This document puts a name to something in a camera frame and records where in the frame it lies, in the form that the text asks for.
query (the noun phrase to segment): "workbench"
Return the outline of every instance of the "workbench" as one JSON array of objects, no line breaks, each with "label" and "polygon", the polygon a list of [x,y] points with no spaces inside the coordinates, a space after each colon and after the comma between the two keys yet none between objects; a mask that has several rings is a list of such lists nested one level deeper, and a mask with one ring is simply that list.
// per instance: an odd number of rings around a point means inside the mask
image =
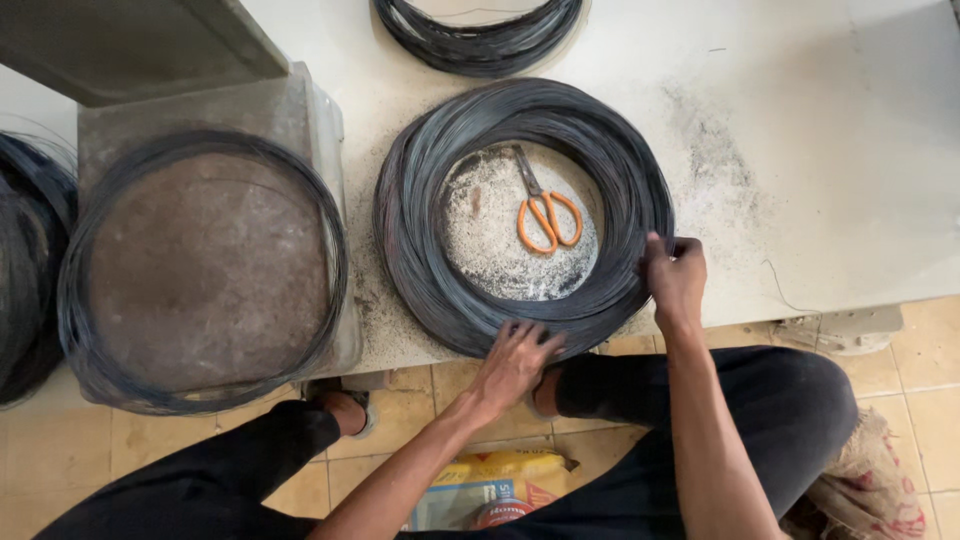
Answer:
[{"label": "workbench", "polygon": [[[244,5],[343,111],[365,337],[353,371],[455,359],[386,280],[371,201],[399,131],[484,82],[415,60],[366,1]],[[960,293],[960,30],[949,1],[593,0],[586,27],[532,75],[610,105],[653,148],[677,233],[706,246],[706,326]],[[2,66],[0,81],[0,110],[75,140],[72,102]],[[44,135],[6,115],[0,127]],[[656,331],[648,307],[618,335]]]}]

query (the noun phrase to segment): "orange-handled scissors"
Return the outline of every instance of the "orange-handled scissors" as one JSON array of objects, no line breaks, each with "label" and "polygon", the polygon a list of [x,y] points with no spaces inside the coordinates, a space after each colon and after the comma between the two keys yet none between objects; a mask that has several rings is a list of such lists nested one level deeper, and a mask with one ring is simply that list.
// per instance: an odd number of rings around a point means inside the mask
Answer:
[{"label": "orange-handled scissors", "polygon": [[[516,164],[520,168],[520,175],[523,177],[523,184],[527,186],[527,193],[530,194],[529,199],[520,203],[520,213],[516,216],[516,232],[520,236],[520,241],[530,250],[544,255],[550,255],[557,251],[558,243],[571,248],[577,245],[577,242],[580,241],[580,233],[584,231],[584,220],[576,205],[556,191],[543,191],[540,185],[537,184],[537,178],[534,177],[534,171],[530,168],[530,161],[527,161],[526,155],[523,154],[523,149],[520,148],[520,145],[515,144],[513,145],[513,150],[516,156]],[[543,205],[546,206],[546,217],[543,217],[540,209],[537,208],[536,197],[543,199]],[[560,224],[557,223],[557,212],[553,208],[553,199],[556,199],[559,203],[570,209],[573,213],[573,219],[577,222],[577,232],[574,233],[569,240],[564,240],[560,236]],[[547,238],[550,238],[549,248],[535,246],[534,243],[530,241],[530,238],[527,237],[527,232],[523,230],[523,218],[527,215],[527,208],[534,213],[534,217],[537,218],[537,223],[540,223],[540,227],[543,228]]]}]

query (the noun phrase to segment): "left hand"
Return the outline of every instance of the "left hand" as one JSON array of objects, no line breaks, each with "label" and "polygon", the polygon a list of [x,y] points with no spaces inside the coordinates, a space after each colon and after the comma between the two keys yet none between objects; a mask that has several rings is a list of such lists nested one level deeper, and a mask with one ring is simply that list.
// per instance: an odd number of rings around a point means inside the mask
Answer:
[{"label": "left hand", "polygon": [[465,391],[477,398],[479,419],[496,420],[537,385],[543,364],[562,351],[566,340],[561,333],[541,345],[544,332],[544,325],[532,321],[506,321],[500,327],[487,361]]}]

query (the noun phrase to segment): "wire coil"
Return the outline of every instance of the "wire coil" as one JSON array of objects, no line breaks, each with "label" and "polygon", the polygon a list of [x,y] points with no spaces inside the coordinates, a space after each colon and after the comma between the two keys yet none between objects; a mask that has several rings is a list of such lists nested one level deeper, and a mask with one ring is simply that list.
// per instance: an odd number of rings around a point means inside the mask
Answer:
[{"label": "wire coil", "polygon": [[390,35],[427,65],[495,79],[543,59],[573,29],[583,0],[549,0],[531,12],[484,26],[448,26],[407,0],[373,0]]},{"label": "wire coil", "polygon": [[[593,178],[604,239],[583,284],[543,302],[493,297],[446,254],[443,184],[454,163],[492,144],[551,148]],[[423,328],[462,355],[484,357],[506,319],[542,321],[568,334],[564,357],[601,343],[649,300],[636,272],[655,231],[672,249],[674,214],[660,167],[640,133],[583,91],[513,79],[456,96],[417,118],[394,141],[373,196],[373,233],[387,274]]]},{"label": "wire coil", "polygon": [[[254,161],[304,188],[320,215],[332,276],[326,313],[302,356],[267,380],[186,396],[134,376],[110,356],[90,312],[89,264],[94,239],[120,196],[139,179],[178,161],[222,154]],[[262,397],[317,366],[331,346],[347,294],[348,257],[343,222],[323,179],[301,157],[256,135],[197,130],[165,135],[114,163],[91,194],[60,274],[60,339],[84,391],[98,403],[142,414],[196,414],[242,405]]]},{"label": "wire coil", "polygon": [[77,218],[77,179],[31,142],[0,133],[0,405],[30,396],[63,360],[57,275]]}]

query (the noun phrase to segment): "black pants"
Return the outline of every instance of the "black pants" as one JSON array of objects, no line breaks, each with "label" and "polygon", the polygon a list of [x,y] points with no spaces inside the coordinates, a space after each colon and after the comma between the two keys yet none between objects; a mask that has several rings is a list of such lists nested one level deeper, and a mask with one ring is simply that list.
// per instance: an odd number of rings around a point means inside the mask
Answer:
[{"label": "black pants", "polygon": [[[844,372],[780,347],[711,351],[747,453],[778,518],[823,471],[856,424]],[[682,538],[666,358],[581,355],[557,388],[562,415],[653,428],[605,475],[498,528],[403,533],[422,538]],[[340,437],[305,402],[269,413],[135,471],[83,501],[38,538],[304,538],[314,520],[260,504]]]}]

